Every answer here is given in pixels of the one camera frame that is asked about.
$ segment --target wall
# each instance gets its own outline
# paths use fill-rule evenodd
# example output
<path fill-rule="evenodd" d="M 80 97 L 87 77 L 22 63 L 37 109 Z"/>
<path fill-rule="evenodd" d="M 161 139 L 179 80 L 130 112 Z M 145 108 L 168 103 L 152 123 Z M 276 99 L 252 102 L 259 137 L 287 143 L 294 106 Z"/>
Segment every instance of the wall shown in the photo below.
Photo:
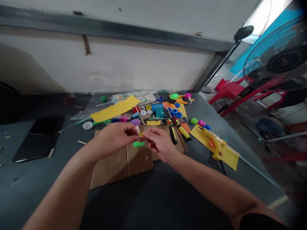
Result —
<path fill-rule="evenodd" d="M 46 1 L 1 0 L 0 4 L 86 16 L 231 41 L 257 0 Z M 21 92 L 118 92 L 192 89 L 215 52 L 0 27 L 4 81 Z"/>

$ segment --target gray table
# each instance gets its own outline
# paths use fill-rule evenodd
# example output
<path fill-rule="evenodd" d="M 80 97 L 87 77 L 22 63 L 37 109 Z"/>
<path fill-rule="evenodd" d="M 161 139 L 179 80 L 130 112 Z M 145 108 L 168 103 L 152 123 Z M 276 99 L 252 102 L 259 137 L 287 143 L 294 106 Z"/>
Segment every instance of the gray table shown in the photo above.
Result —
<path fill-rule="evenodd" d="M 186 106 L 189 119 L 205 120 L 212 131 L 268 174 L 261 160 L 218 116 L 200 95 L 193 95 L 195 102 Z M 80 109 L 66 106 L 65 95 L 40 97 L 36 106 L 18 122 L 0 125 L 0 228 L 20 229 L 68 160 L 88 142 L 93 130 L 75 126 L 59 136 L 53 157 L 25 163 L 13 163 L 12 159 L 35 119 L 44 116 L 65 116 L 64 127 L 72 124 L 70 117 Z M 86 106 L 91 95 L 77 95 L 76 105 Z M 187 155 L 221 171 L 210 151 L 192 137 L 187 144 Z M 239 160 L 237 171 L 225 165 L 227 176 L 246 187 L 265 204 L 269 205 L 284 192 L 275 187 Z M 161 161 L 154 162 L 154 170 L 91 190 L 81 229 L 217 229 L 229 226 L 227 217 L 202 197 L 188 182 Z"/>

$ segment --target chair leg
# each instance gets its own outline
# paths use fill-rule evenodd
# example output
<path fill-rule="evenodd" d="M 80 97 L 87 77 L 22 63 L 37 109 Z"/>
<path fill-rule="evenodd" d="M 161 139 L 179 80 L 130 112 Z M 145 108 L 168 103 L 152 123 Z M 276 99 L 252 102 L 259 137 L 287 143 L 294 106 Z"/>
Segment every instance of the chair leg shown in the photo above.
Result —
<path fill-rule="evenodd" d="M 251 92 L 250 94 L 248 94 L 247 96 L 243 97 L 242 99 L 234 101 L 233 103 L 231 103 L 229 108 L 225 109 L 224 112 L 222 112 L 221 117 L 225 117 L 227 114 L 229 114 L 230 112 L 235 110 L 239 105 L 243 104 L 248 99 L 250 99 L 251 97 L 255 96 L 256 94 L 258 94 L 260 92 L 261 92 L 261 90 L 256 89 L 253 92 Z"/>

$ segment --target smartphone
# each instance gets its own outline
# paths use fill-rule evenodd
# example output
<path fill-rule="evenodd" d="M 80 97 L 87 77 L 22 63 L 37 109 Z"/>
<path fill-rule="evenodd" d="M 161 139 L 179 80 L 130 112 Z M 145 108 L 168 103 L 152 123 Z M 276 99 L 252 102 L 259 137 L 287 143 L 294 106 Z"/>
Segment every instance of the smartphone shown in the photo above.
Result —
<path fill-rule="evenodd" d="M 14 156 L 13 162 L 25 162 L 48 156 L 58 139 L 59 134 L 56 132 L 62 125 L 62 117 L 37 119 Z"/>

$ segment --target yellow paper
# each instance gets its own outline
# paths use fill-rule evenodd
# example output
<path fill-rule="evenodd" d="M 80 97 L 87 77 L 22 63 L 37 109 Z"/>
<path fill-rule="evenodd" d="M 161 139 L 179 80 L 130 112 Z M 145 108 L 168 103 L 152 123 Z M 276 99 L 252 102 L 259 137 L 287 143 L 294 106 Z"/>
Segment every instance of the yellow paper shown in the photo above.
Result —
<path fill-rule="evenodd" d="M 112 105 L 104 110 L 101 110 L 100 112 L 92 113 L 91 117 L 97 123 L 102 122 L 111 119 L 113 117 L 116 117 L 119 114 L 127 112 L 128 110 L 136 106 L 138 103 L 140 103 L 140 101 L 132 95 L 123 102 Z"/>
<path fill-rule="evenodd" d="M 208 138 L 204 135 L 204 133 L 199 127 L 199 125 L 195 125 L 190 134 L 195 137 L 200 143 L 206 146 L 208 145 Z M 225 164 L 231 167 L 234 171 L 237 170 L 239 153 L 236 154 L 228 145 L 226 145 L 222 147 L 222 157 L 222 161 L 225 162 Z"/>
<path fill-rule="evenodd" d="M 161 121 L 147 121 L 147 125 L 161 125 Z"/>
<path fill-rule="evenodd" d="M 178 99 L 178 100 L 182 100 L 182 96 L 178 96 L 177 99 Z M 180 112 L 182 113 L 182 116 L 188 118 L 188 116 L 186 115 L 186 111 L 185 111 L 185 105 L 182 104 L 182 103 L 179 103 L 179 104 L 180 104 L 180 107 L 179 107 L 178 109 L 179 109 Z"/>

